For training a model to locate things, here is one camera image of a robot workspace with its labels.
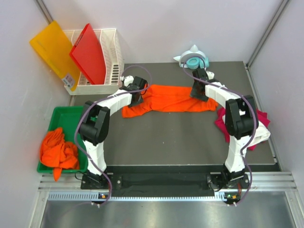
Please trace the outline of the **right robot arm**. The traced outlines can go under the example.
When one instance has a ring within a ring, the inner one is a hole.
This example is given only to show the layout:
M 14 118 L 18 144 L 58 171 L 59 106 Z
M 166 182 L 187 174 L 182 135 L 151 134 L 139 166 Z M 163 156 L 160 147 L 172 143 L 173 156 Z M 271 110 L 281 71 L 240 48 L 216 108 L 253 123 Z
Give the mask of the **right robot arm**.
M 225 109 L 225 128 L 229 134 L 228 156 L 215 181 L 220 187 L 233 188 L 245 176 L 246 153 L 258 127 L 255 100 L 226 88 L 216 79 L 209 79 L 205 69 L 192 72 L 194 84 L 190 96 L 203 101 L 213 99 Z

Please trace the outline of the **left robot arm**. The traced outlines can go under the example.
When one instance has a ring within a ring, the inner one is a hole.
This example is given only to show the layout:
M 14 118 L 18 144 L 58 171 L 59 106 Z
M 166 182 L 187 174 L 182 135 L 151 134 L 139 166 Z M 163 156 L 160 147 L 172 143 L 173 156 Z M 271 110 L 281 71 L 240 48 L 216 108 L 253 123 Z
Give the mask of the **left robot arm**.
M 107 168 L 104 156 L 104 141 L 109 133 L 110 117 L 124 107 L 132 107 L 143 102 L 142 91 L 148 83 L 141 77 L 127 76 L 123 86 L 106 99 L 91 102 L 83 106 L 80 126 L 76 133 L 85 146 L 88 157 L 87 171 L 83 174 L 81 189 L 105 189 L 109 183 L 105 175 Z

